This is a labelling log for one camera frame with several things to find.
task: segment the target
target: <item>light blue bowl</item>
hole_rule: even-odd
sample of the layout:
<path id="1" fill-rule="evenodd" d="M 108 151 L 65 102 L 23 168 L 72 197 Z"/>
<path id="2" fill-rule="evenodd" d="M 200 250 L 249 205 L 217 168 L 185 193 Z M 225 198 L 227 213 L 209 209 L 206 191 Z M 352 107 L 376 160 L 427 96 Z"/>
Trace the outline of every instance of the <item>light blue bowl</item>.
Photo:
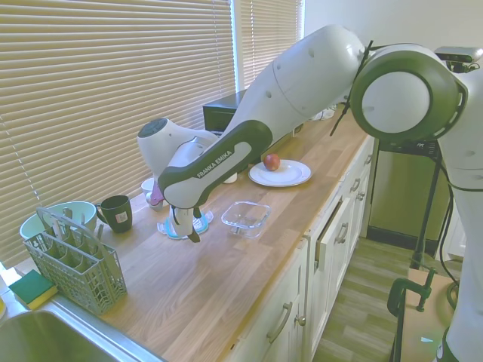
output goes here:
<path id="1" fill-rule="evenodd" d="M 70 210 L 72 210 L 72 219 L 79 224 L 82 222 L 82 214 L 84 214 L 85 226 L 91 231 L 95 230 L 97 218 L 96 207 L 93 204 L 87 201 L 70 201 L 64 202 L 63 204 L 50 206 L 48 209 L 63 215 L 62 210 L 64 207 L 68 207 Z M 51 221 L 47 217 L 45 217 L 45 221 L 51 224 Z M 27 240 L 43 232 L 44 230 L 45 228 L 42 224 L 42 221 L 35 213 L 20 227 L 20 236 Z"/>

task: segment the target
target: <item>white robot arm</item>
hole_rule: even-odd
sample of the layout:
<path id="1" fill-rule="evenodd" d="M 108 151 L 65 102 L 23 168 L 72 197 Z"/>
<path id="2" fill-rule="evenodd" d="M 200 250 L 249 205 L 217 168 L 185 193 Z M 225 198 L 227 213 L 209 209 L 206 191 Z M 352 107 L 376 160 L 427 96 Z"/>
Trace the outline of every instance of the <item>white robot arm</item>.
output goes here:
<path id="1" fill-rule="evenodd" d="M 364 55 L 365 47 L 353 33 L 326 26 L 297 42 L 258 75 L 216 142 L 208 135 L 203 141 L 194 134 L 178 139 L 175 133 L 185 131 L 170 132 L 165 125 L 138 137 L 141 153 L 158 176 L 180 232 L 198 241 L 195 233 L 190 234 L 192 210 L 205 203 L 222 181 L 348 89 L 354 118 L 370 135 L 394 143 L 438 139 L 467 246 L 457 310 L 437 361 L 480 360 L 483 71 L 454 74 L 433 52 L 415 44 L 387 46 L 367 59 Z"/>

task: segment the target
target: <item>green mug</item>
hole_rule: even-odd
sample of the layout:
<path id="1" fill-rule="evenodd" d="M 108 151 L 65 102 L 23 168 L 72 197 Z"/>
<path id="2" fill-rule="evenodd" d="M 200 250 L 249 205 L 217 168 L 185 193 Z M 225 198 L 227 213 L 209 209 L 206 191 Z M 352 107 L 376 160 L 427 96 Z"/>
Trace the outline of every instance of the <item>green mug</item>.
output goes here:
<path id="1" fill-rule="evenodd" d="M 126 232 L 133 225 L 133 211 L 129 197 L 117 195 L 96 204 L 97 217 L 114 232 Z"/>

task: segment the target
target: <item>stainless steel sink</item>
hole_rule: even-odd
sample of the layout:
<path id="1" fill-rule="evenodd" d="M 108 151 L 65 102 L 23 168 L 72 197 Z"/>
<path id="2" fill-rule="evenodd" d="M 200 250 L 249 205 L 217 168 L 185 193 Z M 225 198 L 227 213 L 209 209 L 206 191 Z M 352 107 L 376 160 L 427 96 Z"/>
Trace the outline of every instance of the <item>stainless steel sink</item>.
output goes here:
<path id="1" fill-rule="evenodd" d="M 0 327 L 0 351 L 9 351 L 10 357 L 0 357 L 5 361 L 115 362 L 115 358 L 49 311 L 24 313 L 5 321 Z"/>
<path id="2" fill-rule="evenodd" d="M 162 362 L 116 328 L 63 296 L 26 310 L 9 290 L 0 319 L 0 362 Z"/>

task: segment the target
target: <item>white wall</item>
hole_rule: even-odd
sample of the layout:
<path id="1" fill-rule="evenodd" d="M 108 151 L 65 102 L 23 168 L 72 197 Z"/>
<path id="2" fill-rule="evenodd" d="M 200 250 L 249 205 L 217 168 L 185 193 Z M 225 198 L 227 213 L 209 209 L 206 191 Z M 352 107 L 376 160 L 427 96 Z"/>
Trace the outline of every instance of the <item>white wall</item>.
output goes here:
<path id="1" fill-rule="evenodd" d="M 364 44 L 413 42 L 483 47 L 483 0 L 305 0 L 305 34 L 328 24 L 354 31 Z"/>

